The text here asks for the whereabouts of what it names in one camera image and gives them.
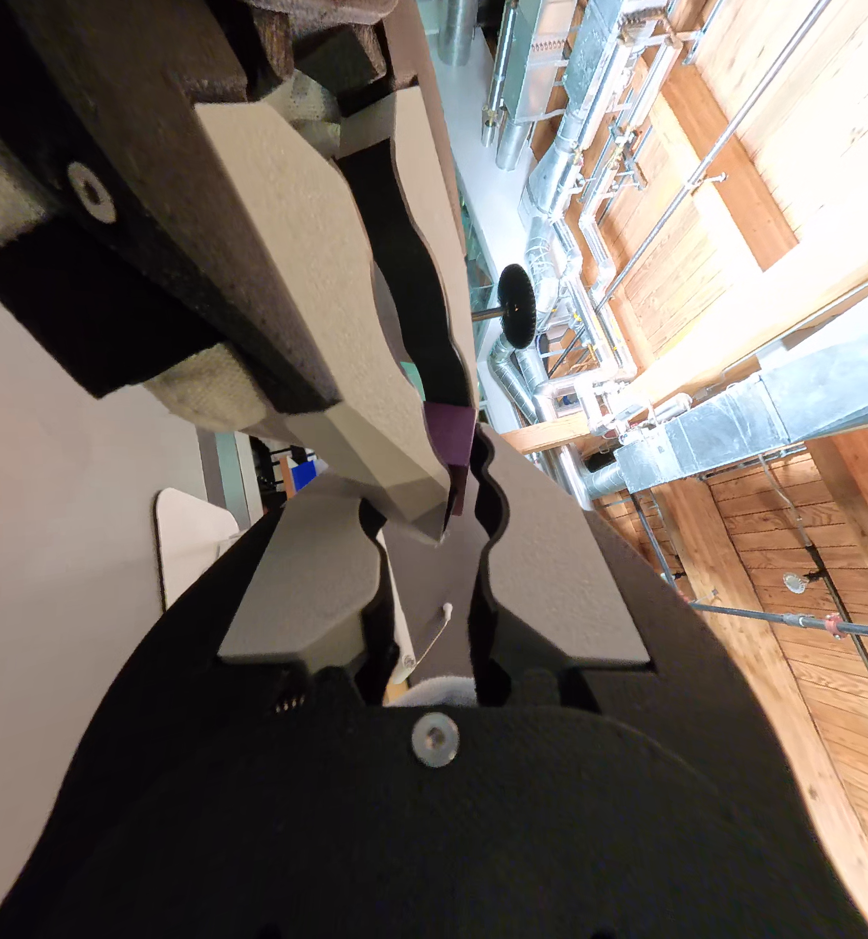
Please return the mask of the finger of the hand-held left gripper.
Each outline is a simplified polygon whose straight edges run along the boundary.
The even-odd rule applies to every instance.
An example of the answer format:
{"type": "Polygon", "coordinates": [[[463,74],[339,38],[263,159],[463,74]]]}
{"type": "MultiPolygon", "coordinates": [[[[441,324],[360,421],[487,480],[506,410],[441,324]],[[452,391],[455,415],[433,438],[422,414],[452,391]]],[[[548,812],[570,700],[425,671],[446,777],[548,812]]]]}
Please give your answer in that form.
{"type": "Polygon", "coordinates": [[[337,164],[426,401],[474,408],[464,249],[421,88],[395,91],[344,116],[337,164]]]}
{"type": "Polygon", "coordinates": [[[198,121],[331,379],[332,403],[284,416],[290,435],[433,542],[450,474],[419,393],[378,319],[374,260],[342,174],[268,103],[199,103],[198,121]]]}

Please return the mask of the rectangular galvanized duct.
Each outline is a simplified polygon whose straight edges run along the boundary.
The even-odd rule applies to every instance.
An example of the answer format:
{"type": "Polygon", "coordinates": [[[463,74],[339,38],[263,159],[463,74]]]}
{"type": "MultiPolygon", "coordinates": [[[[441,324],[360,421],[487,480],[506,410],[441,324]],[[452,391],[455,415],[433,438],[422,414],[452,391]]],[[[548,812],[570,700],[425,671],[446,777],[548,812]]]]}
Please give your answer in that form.
{"type": "Polygon", "coordinates": [[[631,493],[868,425],[868,334],[762,370],[617,452],[631,493]]]}

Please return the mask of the large silver duct with vent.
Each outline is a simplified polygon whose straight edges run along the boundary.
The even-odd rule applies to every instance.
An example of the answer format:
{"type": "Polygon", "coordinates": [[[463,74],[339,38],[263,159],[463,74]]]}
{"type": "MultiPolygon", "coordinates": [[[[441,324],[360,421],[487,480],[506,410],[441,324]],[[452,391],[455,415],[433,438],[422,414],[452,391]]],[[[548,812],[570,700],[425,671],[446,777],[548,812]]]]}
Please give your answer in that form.
{"type": "Polygon", "coordinates": [[[552,115],[548,109],[558,74],[574,63],[580,73],[600,59],[623,17],[624,2],[504,2],[487,98],[482,109],[482,144],[495,147],[499,170],[515,170],[534,131],[552,115]]]}

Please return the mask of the black floor lamp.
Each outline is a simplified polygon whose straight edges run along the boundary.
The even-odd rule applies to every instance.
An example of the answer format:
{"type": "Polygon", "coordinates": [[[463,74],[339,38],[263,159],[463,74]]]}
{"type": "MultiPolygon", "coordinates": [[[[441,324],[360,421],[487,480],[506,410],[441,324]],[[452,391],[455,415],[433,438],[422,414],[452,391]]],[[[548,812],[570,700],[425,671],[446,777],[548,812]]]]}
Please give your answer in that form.
{"type": "Polygon", "coordinates": [[[472,321],[498,318],[507,344],[513,351],[528,347],[537,333],[534,287],[527,271],[519,264],[506,266],[498,280],[498,305],[475,312],[472,321]]]}

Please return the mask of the grey sprinkler pipe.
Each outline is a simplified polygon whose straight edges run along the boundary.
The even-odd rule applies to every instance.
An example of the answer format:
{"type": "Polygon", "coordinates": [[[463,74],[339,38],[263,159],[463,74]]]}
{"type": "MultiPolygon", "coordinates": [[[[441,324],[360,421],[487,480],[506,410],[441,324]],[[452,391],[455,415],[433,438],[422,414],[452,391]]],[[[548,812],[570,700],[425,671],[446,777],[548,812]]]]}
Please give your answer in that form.
{"type": "Polygon", "coordinates": [[[694,601],[689,602],[688,605],[699,613],[725,615],[780,626],[825,631],[834,638],[868,638],[868,626],[843,620],[837,613],[829,614],[824,617],[816,617],[801,613],[769,613],[753,609],[698,603],[694,601]]]}

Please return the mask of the person's left hand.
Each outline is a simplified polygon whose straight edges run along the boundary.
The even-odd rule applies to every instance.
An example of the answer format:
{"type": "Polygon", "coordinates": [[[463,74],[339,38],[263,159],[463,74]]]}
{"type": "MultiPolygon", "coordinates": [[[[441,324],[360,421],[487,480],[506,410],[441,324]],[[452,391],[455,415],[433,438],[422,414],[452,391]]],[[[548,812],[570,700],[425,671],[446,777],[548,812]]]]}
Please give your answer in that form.
{"type": "Polygon", "coordinates": [[[0,304],[90,395],[144,385],[213,431],[330,403],[207,141],[114,158],[19,31],[0,34],[0,304]]]}

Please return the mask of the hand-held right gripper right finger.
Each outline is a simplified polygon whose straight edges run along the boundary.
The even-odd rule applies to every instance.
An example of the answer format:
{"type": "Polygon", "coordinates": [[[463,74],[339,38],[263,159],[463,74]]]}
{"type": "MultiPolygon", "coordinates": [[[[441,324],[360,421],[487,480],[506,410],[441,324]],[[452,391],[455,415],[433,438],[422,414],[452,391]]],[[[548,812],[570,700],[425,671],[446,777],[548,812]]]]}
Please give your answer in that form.
{"type": "Polygon", "coordinates": [[[487,536],[467,617],[478,702],[504,705],[535,671],[577,703],[586,672],[651,671],[579,501],[488,425],[475,431],[470,469],[487,536]]]}

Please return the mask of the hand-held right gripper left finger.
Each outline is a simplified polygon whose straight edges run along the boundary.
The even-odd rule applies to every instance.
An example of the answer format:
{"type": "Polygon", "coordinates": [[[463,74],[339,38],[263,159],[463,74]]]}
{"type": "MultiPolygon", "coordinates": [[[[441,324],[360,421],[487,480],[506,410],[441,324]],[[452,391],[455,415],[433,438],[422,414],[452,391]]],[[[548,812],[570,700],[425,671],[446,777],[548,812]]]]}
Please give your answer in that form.
{"type": "Polygon", "coordinates": [[[346,671],[370,705],[399,662],[399,601],[379,534],[386,519],[353,483],[317,476],[292,497],[225,633],[233,665],[346,671]]]}

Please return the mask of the purple cube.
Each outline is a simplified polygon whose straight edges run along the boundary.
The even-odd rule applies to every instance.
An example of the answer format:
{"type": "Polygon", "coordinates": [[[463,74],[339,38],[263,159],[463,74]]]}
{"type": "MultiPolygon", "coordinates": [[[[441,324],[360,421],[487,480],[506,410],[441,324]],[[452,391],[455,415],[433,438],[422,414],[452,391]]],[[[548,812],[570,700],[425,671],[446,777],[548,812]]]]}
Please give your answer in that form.
{"type": "Polygon", "coordinates": [[[450,475],[450,515],[463,514],[477,415],[470,406],[424,402],[428,437],[450,475]]]}

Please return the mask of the dark board on white stand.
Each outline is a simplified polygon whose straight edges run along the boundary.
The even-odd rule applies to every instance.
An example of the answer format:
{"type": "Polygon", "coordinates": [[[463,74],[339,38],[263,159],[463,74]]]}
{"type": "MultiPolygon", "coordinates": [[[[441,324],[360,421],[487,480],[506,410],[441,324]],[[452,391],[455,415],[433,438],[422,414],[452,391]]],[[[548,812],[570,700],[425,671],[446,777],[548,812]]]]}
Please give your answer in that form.
{"type": "MultiPolygon", "coordinates": [[[[241,532],[229,510],[172,487],[158,492],[153,513],[161,609],[167,611],[240,539],[241,532]]],[[[386,705],[394,704],[407,694],[408,679],[440,639],[454,612],[450,602],[438,608],[432,619],[436,632],[422,652],[416,653],[395,584],[393,597],[399,659],[383,698],[386,705]]]]}

